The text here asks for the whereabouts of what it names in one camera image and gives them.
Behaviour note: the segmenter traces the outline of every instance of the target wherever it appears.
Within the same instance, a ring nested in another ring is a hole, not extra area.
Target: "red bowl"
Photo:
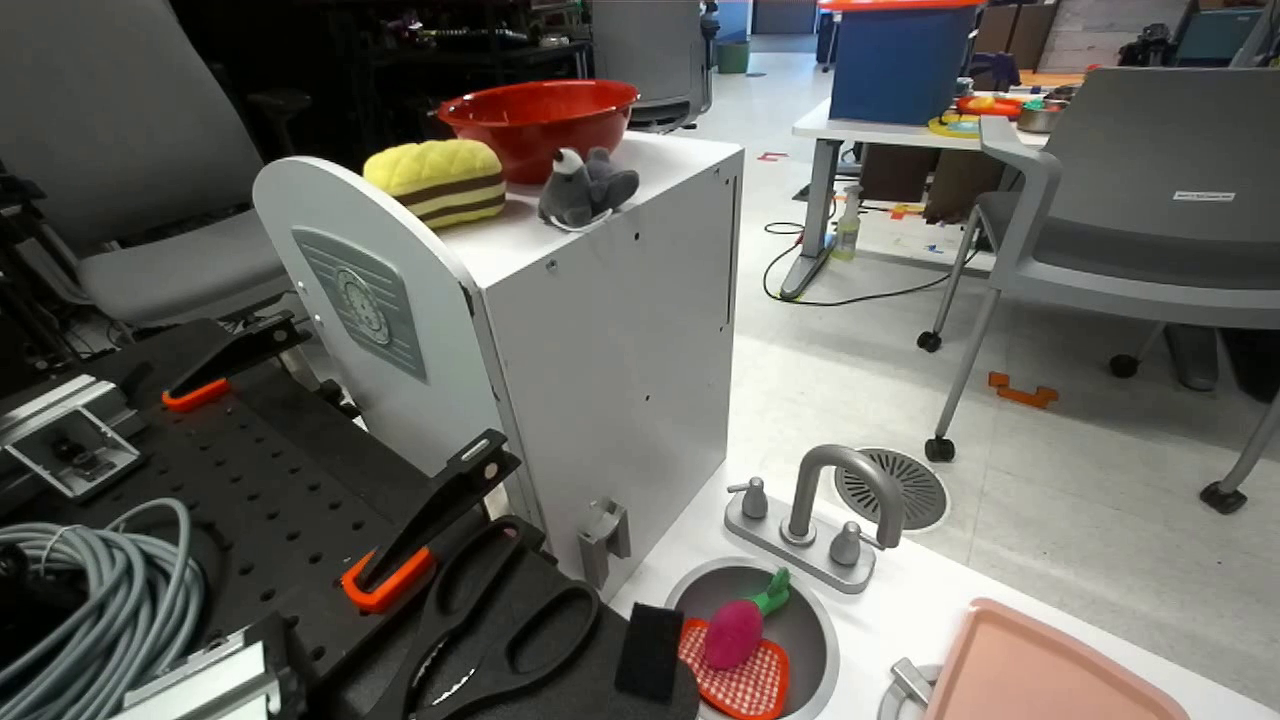
[[[468,92],[436,115],[504,158],[509,183],[546,183],[556,146],[615,146],[637,104],[634,82],[615,78],[534,78]]]

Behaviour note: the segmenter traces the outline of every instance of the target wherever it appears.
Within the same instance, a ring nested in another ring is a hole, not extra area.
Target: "yellow sponge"
[[[397,197],[434,230],[504,211],[504,165],[478,138],[397,145],[365,158],[365,178]]]

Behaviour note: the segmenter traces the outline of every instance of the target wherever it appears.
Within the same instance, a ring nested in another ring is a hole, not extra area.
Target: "faucet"
[[[898,549],[906,535],[906,489],[898,478],[883,477],[883,468],[846,443],[817,443],[813,451],[806,451],[801,459],[801,477],[798,477],[798,499],[793,499],[793,519],[779,528],[786,545],[793,549],[807,549],[817,540],[813,533],[813,496],[817,496],[817,478],[825,477],[825,468],[850,473],[856,477],[865,489],[875,491],[875,549]]]
[[[865,540],[856,519],[833,528],[830,519],[813,514],[817,482],[830,468],[842,482],[856,482],[856,496],[875,499],[875,545]],[[786,499],[767,499],[759,477],[729,491],[729,533],[759,545],[764,551],[813,571],[817,580],[850,597],[871,583],[875,549],[898,549],[906,535],[906,478],[883,473],[867,451],[846,443],[820,443],[806,451],[793,508]]]

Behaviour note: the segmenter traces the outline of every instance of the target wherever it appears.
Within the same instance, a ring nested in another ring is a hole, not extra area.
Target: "wall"
[[[1083,71],[1094,62],[1115,62],[1145,23],[1167,23],[1185,17],[1189,0],[1060,0],[1058,23],[1043,47],[1043,71]]]

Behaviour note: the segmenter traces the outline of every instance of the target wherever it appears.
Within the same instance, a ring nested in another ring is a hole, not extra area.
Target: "white table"
[[[671,587],[703,568],[709,559],[740,556],[749,564],[778,568],[773,556],[726,533],[729,504],[726,477],[709,478],[709,489],[686,508],[671,533],[643,556],[634,580],[614,597],[615,612],[634,612],[634,604],[669,604]],[[793,499],[788,478],[773,478],[767,496]],[[1088,649],[1113,657],[1133,669],[1149,685],[1165,687],[1194,720],[1277,720],[1280,711],[1213,685],[1155,650],[1145,650],[1103,629],[1094,629],[1052,604],[1042,604],[991,576],[981,576],[964,564],[952,564],[914,540],[879,556],[875,580],[865,597],[842,597],[830,583],[793,568],[793,583],[820,604],[833,618],[842,669],[836,687],[825,706],[801,706],[801,716],[842,716],[842,720],[871,720],[875,704],[887,687],[887,669],[907,657],[915,665],[940,665],[962,631],[964,612],[976,597],[1019,608]]]
[[[898,146],[946,146],[946,151],[981,151],[976,135],[946,135],[923,123],[867,123],[867,120],[833,120],[830,98],[806,111],[793,123],[798,135],[813,135],[813,175],[806,204],[801,255],[779,288],[786,300],[801,300],[806,288],[825,273],[830,246],[830,204],[836,183],[842,145],[898,145]]]

